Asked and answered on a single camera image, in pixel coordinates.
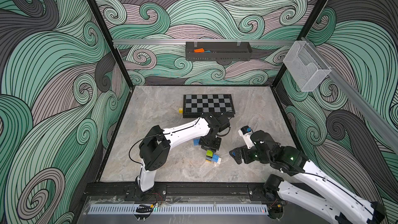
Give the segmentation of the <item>blue long lego brick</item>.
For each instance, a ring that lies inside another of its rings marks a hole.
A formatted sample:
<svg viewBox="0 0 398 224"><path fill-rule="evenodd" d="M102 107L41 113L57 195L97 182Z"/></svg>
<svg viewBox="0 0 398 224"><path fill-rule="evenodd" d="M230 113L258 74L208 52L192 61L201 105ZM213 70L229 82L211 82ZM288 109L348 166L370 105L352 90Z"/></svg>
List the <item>blue long lego brick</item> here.
<svg viewBox="0 0 398 224"><path fill-rule="evenodd" d="M216 154L213 154L212 157L207 156L206 159L211 162L211 163L218 163L219 161L219 156Z"/></svg>

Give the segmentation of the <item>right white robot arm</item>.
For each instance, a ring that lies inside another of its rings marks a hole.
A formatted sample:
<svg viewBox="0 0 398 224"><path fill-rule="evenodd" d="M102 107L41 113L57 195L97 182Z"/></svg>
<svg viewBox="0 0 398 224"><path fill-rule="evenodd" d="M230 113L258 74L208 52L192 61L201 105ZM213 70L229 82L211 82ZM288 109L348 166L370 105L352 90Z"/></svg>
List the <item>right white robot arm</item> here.
<svg viewBox="0 0 398 224"><path fill-rule="evenodd" d="M312 194L271 174L262 190L269 201L294 203L331 224L380 224L385 219L386 209L381 203L370 202L349 191L297 148L281 146L269 133L254 132L248 126L240 128L238 133L245 145L230 151L237 164L257 161L270 165L315 191Z"/></svg>

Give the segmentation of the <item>green lego brick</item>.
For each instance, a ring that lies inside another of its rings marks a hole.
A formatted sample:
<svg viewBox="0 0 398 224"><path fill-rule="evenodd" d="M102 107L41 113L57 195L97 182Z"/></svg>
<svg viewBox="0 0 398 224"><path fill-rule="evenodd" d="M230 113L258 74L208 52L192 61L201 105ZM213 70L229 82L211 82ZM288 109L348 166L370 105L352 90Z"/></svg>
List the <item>green lego brick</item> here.
<svg viewBox="0 0 398 224"><path fill-rule="evenodd" d="M207 151L206 151L206 156L207 156L207 157L211 157L211 158L212 158L212 157L213 157L213 154L214 154L214 153L213 153L213 151L211 151L211 150L207 150Z"/></svg>

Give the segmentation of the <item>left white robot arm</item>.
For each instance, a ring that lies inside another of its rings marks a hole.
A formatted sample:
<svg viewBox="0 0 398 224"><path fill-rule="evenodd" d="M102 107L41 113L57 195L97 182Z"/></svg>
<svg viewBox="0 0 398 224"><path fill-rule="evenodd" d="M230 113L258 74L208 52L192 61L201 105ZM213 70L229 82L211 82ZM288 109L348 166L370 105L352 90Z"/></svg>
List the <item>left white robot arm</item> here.
<svg viewBox="0 0 398 224"><path fill-rule="evenodd" d="M196 120L177 127L152 127L139 145L142 166L137 179L139 189L147 192L154 187L156 171L166 163L172 149L198 138L202 149L216 152L220 149L221 132L226 129L230 129L229 117L211 113L203 113Z"/></svg>

